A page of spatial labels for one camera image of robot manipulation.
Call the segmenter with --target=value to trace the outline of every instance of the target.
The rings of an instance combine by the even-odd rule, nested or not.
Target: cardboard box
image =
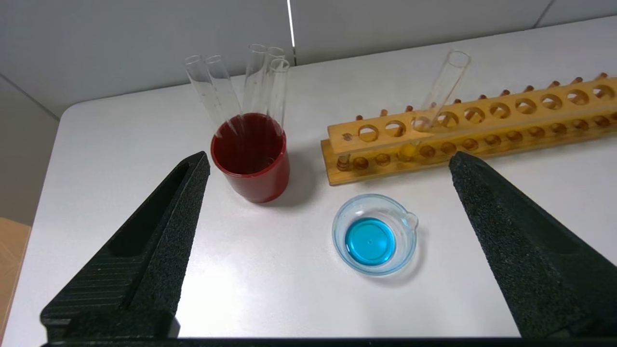
[[[0,218],[0,345],[22,269],[30,227]]]

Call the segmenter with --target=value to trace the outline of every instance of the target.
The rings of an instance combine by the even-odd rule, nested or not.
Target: white wall
[[[0,77],[0,217],[32,225],[58,121]]]
[[[291,55],[286,0],[2,0],[0,72],[55,115],[79,101],[188,82],[184,59],[248,45]]]
[[[291,0],[297,63],[530,29],[549,3],[550,0]]]
[[[555,0],[538,27],[617,15],[615,0]]]

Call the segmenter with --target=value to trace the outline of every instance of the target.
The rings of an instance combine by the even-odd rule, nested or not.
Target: blue liquid
[[[377,218],[361,218],[347,228],[347,252],[363,265],[384,264],[394,254],[396,241],[390,227]]]

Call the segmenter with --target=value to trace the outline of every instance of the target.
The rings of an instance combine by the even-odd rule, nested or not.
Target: wooden peg
[[[339,169],[340,171],[348,171],[350,156],[351,156],[350,154],[346,156],[340,156],[339,159],[336,161],[336,168]]]

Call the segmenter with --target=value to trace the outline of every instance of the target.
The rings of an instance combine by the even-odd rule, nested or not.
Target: black foam pad
[[[611,262],[484,161],[457,152],[450,171],[521,336],[617,336]]]

